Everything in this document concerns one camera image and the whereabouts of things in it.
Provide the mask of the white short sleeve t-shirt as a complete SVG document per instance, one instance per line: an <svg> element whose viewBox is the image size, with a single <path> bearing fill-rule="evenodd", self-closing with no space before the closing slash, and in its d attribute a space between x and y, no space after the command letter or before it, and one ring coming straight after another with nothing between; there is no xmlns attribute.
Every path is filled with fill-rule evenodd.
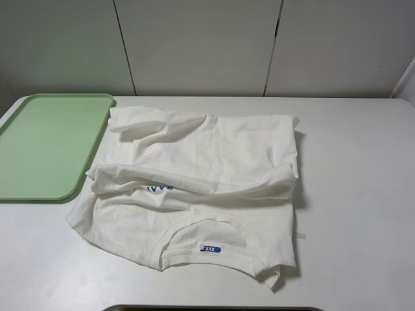
<svg viewBox="0 0 415 311"><path fill-rule="evenodd" d="M108 130L67 217L82 238L154 270L224 266L270 288L295 266L291 116L112 108Z"/></svg>

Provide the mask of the light green plastic tray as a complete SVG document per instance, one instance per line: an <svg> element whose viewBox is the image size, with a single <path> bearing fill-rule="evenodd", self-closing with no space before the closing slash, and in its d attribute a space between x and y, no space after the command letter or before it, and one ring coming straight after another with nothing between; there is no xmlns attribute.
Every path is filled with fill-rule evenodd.
<svg viewBox="0 0 415 311"><path fill-rule="evenodd" d="M1 126L1 201L60 201L72 195L113 102L109 94L27 97Z"/></svg>

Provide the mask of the white tape strip near-right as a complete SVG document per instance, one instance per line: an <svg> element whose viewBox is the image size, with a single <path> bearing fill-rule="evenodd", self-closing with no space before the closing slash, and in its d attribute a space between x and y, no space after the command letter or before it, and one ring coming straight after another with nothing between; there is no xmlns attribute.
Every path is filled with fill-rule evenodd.
<svg viewBox="0 0 415 311"><path fill-rule="evenodd" d="M305 240L306 239L306 235L303 234L303 233L299 233L299 232L294 232L293 233L293 237L294 238L298 238L298 239L302 239L302 240Z"/></svg>

